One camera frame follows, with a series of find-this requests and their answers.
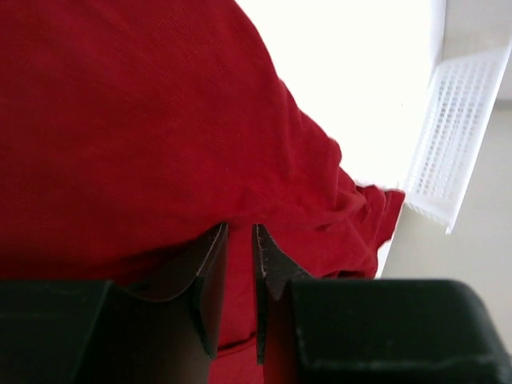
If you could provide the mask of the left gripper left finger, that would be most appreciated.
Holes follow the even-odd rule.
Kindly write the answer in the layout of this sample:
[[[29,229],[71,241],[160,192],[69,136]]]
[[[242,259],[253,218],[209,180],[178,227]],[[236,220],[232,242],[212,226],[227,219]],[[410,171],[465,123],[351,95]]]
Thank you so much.
[[[217,354],[228,226],[171,253],[167,264],[122,289],[120,348],[128,359],[213,359]]]

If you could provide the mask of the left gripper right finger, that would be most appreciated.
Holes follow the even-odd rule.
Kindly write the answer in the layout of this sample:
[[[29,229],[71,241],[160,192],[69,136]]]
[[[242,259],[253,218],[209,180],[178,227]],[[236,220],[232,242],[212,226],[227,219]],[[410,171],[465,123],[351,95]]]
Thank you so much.
[[[272,343],[283,346],[279,357],[309,365],[308,339],[317,326],[315,299],[306,292],[318,281],[277,245],[267,228],[252,228],[252,254],[257,315],[257,360],[269,364]]]

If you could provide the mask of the red t-shirt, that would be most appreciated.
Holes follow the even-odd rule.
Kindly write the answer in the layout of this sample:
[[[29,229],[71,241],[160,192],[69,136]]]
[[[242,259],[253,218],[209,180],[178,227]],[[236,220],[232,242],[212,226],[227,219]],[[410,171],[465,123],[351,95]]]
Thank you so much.
[[[130,284],[229,225],[212,383],[260,383],[251,229],[373,278],[400,190],[361,186],[234,1],[1,4],[1,277]]]

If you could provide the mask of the white plastic basket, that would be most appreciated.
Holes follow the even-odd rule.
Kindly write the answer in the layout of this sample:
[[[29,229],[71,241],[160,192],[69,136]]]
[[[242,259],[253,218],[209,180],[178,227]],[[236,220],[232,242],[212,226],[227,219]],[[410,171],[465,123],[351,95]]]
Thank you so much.
[[[406,204],[450,234],[500,85],[511,46],[441,62],[428,90],[425,117],[403,183]]]

